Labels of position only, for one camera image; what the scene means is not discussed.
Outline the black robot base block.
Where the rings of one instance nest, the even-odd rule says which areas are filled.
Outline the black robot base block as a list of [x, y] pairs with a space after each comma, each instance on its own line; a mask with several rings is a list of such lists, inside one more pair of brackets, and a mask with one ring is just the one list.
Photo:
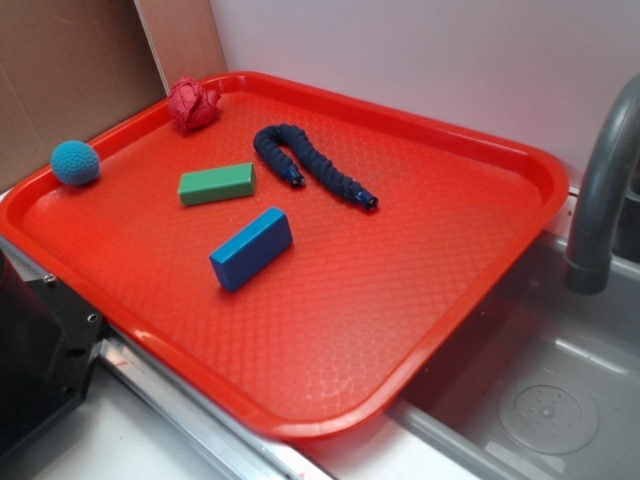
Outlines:
[[1, 459], [86, 398], [101, 312], [57, 279], [24, 280], [1, 256]]

